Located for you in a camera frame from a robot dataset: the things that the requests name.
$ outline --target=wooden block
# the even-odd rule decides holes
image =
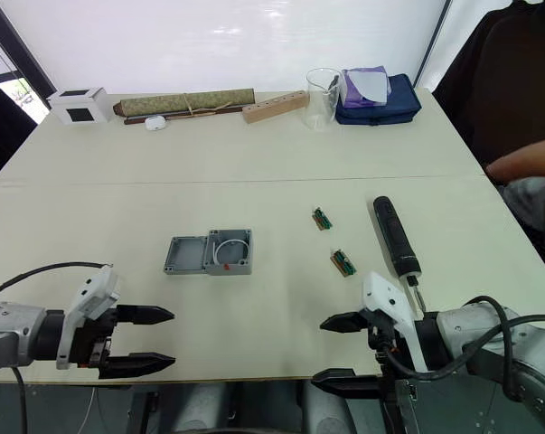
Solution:
[[[300,109],[308,105],[308,94],[303,90],[289,93],[281,97],[267,99],[266,101],[250,104],[242,108],[244,120],[251,124],[259,120],[272,118],[288,111]]]

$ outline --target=navy blue bag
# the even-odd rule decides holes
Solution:
[[[390,95],[385,106],[344,108],[336,105],[336,120],[344,125],[388,125],[410,122],[421,109],[417,95],[406,74],[389,77]]]

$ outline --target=glass beaker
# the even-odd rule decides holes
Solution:
[[[323,131],[334,121],[341,79],[341,73],[331,68],[317,68],[306,74],[310,100],[305,123],[314,131]]]

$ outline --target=white wall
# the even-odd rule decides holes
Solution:
[[[417,73],[443,0],[0,0],[58,89],[296,90],[306,71]]]

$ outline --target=white table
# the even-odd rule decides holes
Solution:
[[[397,281],[370,216],[385,194],[418,254],[429,309],[487,294],[520,314],[545,313],[544,265],[437,103],[418,95],[423,109],[410,124],[328,133],[307,130],[298,113],[252,125],[239,114],[187,119],[153,133],[119,119],[65,127],[50,115],[0,174],[0,283],[53,262],[113,262],[121,303],[174,311],[168,323],[116,329],[113,354],[177,357],[120,382],[379,373],[365,333],[318,326],[359,307],[369,271]],[[312,221],[316,206],[330,231]],[[251,276],[163,273],[171,237],[234,228],[254,231]],[[355,276],[329,260],[337,248]],[[66,308],[92,272],[44,273],[0,299]],[[53,362],[22,371],[28,382],[98,382],[94,370]]]
[[[114,354],[157,351],[176,364],[119,382],[308,377],[329,367],[378,373],[366,334],[318,329],[359,307],[371,270],[393,282],[381,251],[372,200],[388,195],[418,254],[431,310],[486,294],[520,314],[545,313],[545,268],[479,175],[234,184],[0,188],[0,283],[64,260],[113,262],[121,303],[157,304],[177,314],[161,325],[121,325]],[[320,205],[334,224],[319,231]],[[167,276],[174,235],[251,228],[251,276]],[[329,260],[341,248],[358,269],[343,278]],[[62,269],[9,288],[0,299],[65,308],[93,269]],[[95,370],[23,369],[28,382],[91,383]],[[12,381],[8,370],[0,381]]]
[[[258,99],[273,94],[259,94]],[[0,174],[0,186],[165,184],[480,175],[427,90],[413,122],[308,129],[300,111],[246,124],[241,114],[142,124],[64,126],[53,114]]]

